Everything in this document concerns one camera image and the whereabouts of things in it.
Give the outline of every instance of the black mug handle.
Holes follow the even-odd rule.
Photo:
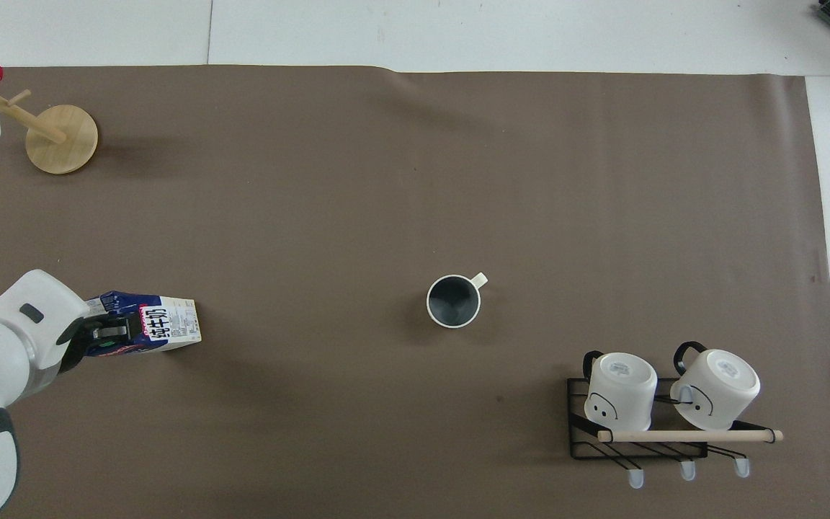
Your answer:
[[[585,354],[585,360],[582,361],[582,373],[585,375],[586,381],[591,381],[591,365],[594,364],[594,359],[603,355],[602,352],[591,350]]]
[[[678,351],[674,352],[674,368],[678,370],[678,375],[683,375],[687,371],[687,368],[684,366],[684,353],[687,351],[687,348],[694,348],[697,352],[706,351],[706,346],[696,341],[687,341],[683,345],[678,346]]]

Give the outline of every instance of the brown tablecloth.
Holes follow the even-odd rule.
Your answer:
[[[78,173],[0,138],[0,292],[197,300],[204,342],[15,404],[3,517],[830,517],[830,292],[803,79],[375,68],[9,69],[101,129]],[[484,272],[458,331],[424,308]],[[761,376],[731,461],[568,457],[589,349]]]

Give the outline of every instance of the wooden dowel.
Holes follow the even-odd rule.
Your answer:
[[[29,89],[24,89],[24,91],[22,91],[21,93],[19,93],[16,96],[14,96],[13,98],[9,99],[9,102],[7,102],[6,105],[15,106],[15,105],[17,105],[17,103],[21,102],[21,99],[25,99],[29,95],[30,95]]]
[[[49,139],[49,141],[53,141],[56,144],[62,144],[66,141],[66,134],[62,131],[59,131],[58,128],[51,127],[50,125],[43,124],[37,118],[26,112],[23,108],[19,106],[9,106],[9,100],[3,98],[0,95],[0,113],[9,115],[10,117],[14,118],[17,122],[25,125],[25,127],[32,129],[43,135]]]
[[[643,431],[609,431],[597,433],[597,440],[609,441],[782,441],[783,432],[779,430],[643,430]]]

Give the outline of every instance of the wooden round base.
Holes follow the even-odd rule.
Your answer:
[[[24,148],[27,158],[37,168],[52,174],[71,173],[95,154],[98,127],[92,116],[79,106],[53,106],[38,115],[37,120],[66,134],[62,144],[55,144],[32,129],[27,131]]]

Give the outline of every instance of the white floor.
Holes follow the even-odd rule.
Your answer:
[[[373,65],[810,76],[830,250],[830,27],[814,0],[0,0],[3,66]]]

